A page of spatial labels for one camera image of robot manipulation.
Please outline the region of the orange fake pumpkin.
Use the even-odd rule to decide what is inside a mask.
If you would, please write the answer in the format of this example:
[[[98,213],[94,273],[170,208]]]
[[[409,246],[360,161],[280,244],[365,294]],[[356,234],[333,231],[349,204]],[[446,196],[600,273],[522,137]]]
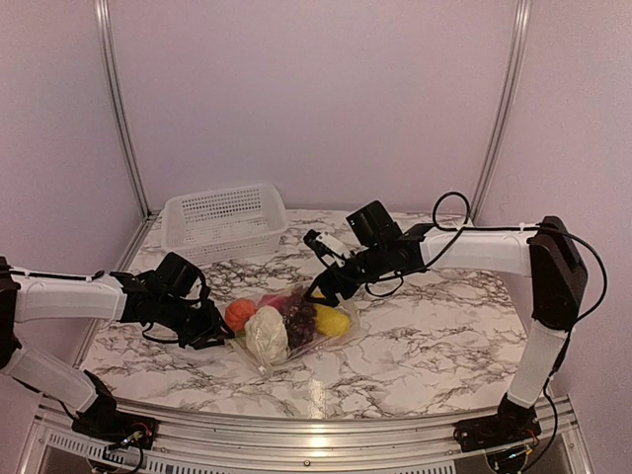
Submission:
[[[224,321],[233,332],[238,333],[244,330],[246,322],[257,310],[257,304],[252,299],[240,298],[227,306]]]

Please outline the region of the white fake cauliflower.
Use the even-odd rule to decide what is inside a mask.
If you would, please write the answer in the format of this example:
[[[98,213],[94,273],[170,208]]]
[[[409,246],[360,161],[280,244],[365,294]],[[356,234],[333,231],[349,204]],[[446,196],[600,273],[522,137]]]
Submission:
[[[289,354],[288,335],[280,312],[261,307],[245,324],[246,347],[261,364],[278,365]]]

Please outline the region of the clear zip top bag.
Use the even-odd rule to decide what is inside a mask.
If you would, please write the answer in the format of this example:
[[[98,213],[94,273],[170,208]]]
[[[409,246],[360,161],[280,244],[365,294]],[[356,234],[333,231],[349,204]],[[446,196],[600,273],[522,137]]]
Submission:
[[[356,306],[340,295],[294,283],[230,302],[222,316],[239,356],[267,377],[289,361],[349,344],[362,334]]]

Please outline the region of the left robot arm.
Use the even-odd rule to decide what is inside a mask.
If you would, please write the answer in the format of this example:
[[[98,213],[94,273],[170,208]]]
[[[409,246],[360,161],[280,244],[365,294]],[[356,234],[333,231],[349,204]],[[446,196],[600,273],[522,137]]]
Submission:
[[[15,327],[36,320],[85,318],[160,325],[175,334],[175,345],[201,350],[221,346],[234,336],[209,294],[201,269],[175,253],[167,254],[155,270],[137,276],[56,275],[3,263],[1,372],[60,402],[76,430],[115,439],[132,428],[145,428],[147,422],[119,411],[96,375],[28,347],[18,339]]]

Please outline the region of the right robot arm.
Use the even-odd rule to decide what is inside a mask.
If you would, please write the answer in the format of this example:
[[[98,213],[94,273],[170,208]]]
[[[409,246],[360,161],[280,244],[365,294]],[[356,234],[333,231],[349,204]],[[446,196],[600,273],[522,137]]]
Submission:
[[[333,258],[305,293],[335,307],[361,287],[430,270],[472,270],[525,277],[531,282],[532,322],[517,372],[489,423],[489,433],[509,442],[522,432],[549,377],[559,368],[588,283],[588,270],[563,221],[547,216],[533,225],[446,227],[437,221],[402,230],[376,200],[349,215],[361,245],[353,252],[325,232],[303,241],[318,257]]]

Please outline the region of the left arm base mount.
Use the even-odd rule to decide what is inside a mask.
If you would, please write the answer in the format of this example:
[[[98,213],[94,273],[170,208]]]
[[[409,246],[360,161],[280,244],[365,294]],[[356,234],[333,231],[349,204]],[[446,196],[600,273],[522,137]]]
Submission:
[[[154,418],[115,411],[97,419],[82,414],[72,422],[72,431],[107,441],[112,449],[130,446],[150,449],[158,428]]]

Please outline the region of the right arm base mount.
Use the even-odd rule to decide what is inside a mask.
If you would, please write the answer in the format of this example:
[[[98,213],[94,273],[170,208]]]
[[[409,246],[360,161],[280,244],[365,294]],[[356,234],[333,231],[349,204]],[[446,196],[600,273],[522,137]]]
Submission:
[[[492,415],[459,421],[453,437],[462,452],[488,449],[539,437],[541,427],[535,415]]]

